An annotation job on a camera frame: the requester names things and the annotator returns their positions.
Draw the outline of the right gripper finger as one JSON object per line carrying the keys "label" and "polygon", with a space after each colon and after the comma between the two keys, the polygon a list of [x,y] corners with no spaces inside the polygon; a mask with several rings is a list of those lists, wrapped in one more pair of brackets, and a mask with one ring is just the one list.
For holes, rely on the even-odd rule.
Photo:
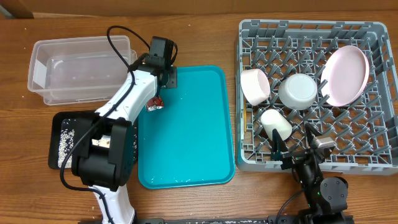
{"label": "right gripper finger", "polygon": [[287,146],[284,140],[281,138],[277,129],[272,130],[272,150],[271,159],[280,159],[282,154],[287,152]]}
{"label": "right gripper finger", "polygon": [[305,134],[308,142],[312,142],[314,137],[321,136],[322,134],[310,123],[305,123]]}

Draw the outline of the red foil snack wrapper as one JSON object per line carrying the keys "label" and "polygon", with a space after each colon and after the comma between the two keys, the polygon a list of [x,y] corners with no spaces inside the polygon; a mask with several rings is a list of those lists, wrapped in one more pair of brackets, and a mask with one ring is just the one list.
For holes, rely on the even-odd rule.
{"label": "red foil snack wrapper", "polygon": [[162,109],[163,107],[164,107],[164,102],[160,96],[155,96],[146,103],[147,111],[155,111]]}

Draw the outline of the white paper cup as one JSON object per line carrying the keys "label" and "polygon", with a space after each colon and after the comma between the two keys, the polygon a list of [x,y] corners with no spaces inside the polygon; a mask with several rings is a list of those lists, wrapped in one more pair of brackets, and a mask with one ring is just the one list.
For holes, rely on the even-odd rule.
{"label": "white paper cup", "polygon": [[274,129],[277,130],[282,140],[288,139],[292,134],[292,125],[277,110],[268,109],[263,112],[260,122],[270,140],[272,140]]}

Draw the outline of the white round bowl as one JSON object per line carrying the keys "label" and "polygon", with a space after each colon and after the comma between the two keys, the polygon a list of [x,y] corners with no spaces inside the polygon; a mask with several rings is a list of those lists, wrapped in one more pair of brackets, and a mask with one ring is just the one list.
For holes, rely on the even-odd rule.
{"label": "white round bowl", "polygon": [[297,73],[285,79],[278,89],[282,104],[293,110],[305,110],[312,106],[318,87],[314,79]]}

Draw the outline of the small bowl with food scraps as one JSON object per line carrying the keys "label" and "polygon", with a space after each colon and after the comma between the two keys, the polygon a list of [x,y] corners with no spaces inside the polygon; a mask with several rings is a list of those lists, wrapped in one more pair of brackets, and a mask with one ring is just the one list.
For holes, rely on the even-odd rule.
{"label": "small bowl with food scraps", "polygon": [[267,100],[270,93],[270,84],[266,74],[258,69],[243,70],[241,73],[241,89],[247,101],[257,106]]}

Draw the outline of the pink round plate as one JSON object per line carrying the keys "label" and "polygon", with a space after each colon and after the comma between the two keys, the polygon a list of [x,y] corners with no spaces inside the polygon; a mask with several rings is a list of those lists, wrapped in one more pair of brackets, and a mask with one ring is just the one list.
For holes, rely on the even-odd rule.
{"label": "pink round plate", "polygon": [[325,64],[321,88],[326,102],[332,106],[344,106],[356,100],[365,89],[370,73],[367,57],[358,47],[347,45],[334,52]]}

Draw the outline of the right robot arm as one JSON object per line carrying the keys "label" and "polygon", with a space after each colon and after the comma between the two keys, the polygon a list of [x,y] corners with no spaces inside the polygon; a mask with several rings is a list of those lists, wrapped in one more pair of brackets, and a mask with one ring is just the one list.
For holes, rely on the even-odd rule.
{"label": "right robot arm", "polygon": [[[354,223],[351,215],[345,215],[348,208],[348,182],[342,177],[323,176],[320,164],[331,155],[335,141],[329,135],[321,134],[311,124],[305,124],[308,147],[302,151],[288,149],[276,129],[272,131],[271,159],[281,161],[281,169],[290,169],[301,190],[291,196],[269,223]],[[294,216],[282,214],[284,208],[295,198],[304,194],[308,208]]]}

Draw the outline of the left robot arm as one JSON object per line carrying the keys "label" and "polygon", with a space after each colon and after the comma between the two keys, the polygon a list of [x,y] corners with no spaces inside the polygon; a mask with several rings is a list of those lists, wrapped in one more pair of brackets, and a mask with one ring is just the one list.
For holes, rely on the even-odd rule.
{"label": "left robot arm", "polygon": [[66,156],[83,184],[75,190],[94,193],[103,223],[134,223],[126,186],[133,166],[133,124],[143,108],[161,106],[162,87],[177,86],[177,44],[153,37],[147,47],[147,53],[127,65],[126,81],[108,103],[76,120],[76,139]]}

